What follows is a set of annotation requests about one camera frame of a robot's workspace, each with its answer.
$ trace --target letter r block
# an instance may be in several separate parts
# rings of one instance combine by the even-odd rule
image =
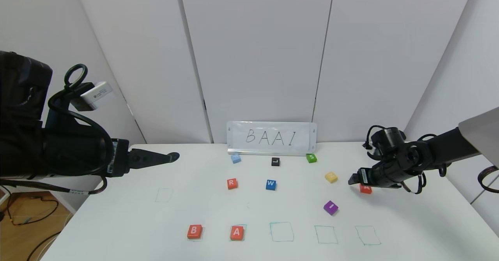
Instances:
[[[227,188],[230,189],[234,189],[234,188],[237,188],[237,179],[236,178],[232,178],[232,179],[227,179]]]

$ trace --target letter a block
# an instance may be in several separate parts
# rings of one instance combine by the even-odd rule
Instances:
[[[243,226],[232,226],[230,229],[230,239],[231,240],[242,240],[244,237],[244,227]]]
[[[203,231],[203,226],[196,224],[189,226],[189,231],[187,232],[187,238],[192,240],[194,238],[201,238],[201,232]]]
[[[373,189],[371,186],[364,186],[362,184],[359,184],[360,186],[360,192],[366,193],[366,194],[371,194],[373,192]]]

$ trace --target white panel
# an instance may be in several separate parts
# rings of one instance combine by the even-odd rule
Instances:
[[[211,142],[179,0],[81,0],[148,143]]]
[[[467,0],[333,0],[313,121],[319,141],[404,129]]]
[[[215,143],[228,121],[311,121],[331,0],[183,1]]]
[[[53,69],[47,99],[64,87],[64,74],[71,66],[87,65],[85,81],[107,81],[115,94],[102,108],[80,113],[99,123],[111,137],[128,139],[130,144],[144,143],[79,0],[0,0],[0,49],[32,57]],[[47,115],[45,106],[42,121]],[[81,176],[42,181],[93,190],[100,179]],[[86,199],[73,194],[61,196],[61,202],[72,211]]]
[[[406,133],[417,139],[440,134],[468,118],[499,106],[499,0],[469,0],[449,46]],[[483,156],[456,162],[447,177],[471,202],[482,188],[479,172],[492,165]],[[490,183],[494,177],[486,178]]]
[[[489,187],[499,190],[499,180],[495,180]],[[499,194],[485,191],[483,194],[472,203],[472,206],[478,212],[483,220],[492,228],[496,235],[499,236]]]

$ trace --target blue letter block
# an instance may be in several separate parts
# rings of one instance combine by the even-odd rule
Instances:
[[[267,180],[267,186],[265,187],[265,189],[267,190],[276,190],[276,181],[275,180]]]
[[[241,161],[241,157],[239,154],[232,154],[230,155],[230,158],[232,159],[232,163],[239,163]]]

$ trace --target letter b block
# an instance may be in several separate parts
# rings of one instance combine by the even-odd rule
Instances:
[[[201,232],[203,231],[203,226],[199,224],[189,226],[189,231],[187,232],[187,238],[192,240],[194,238],[201,238]]]

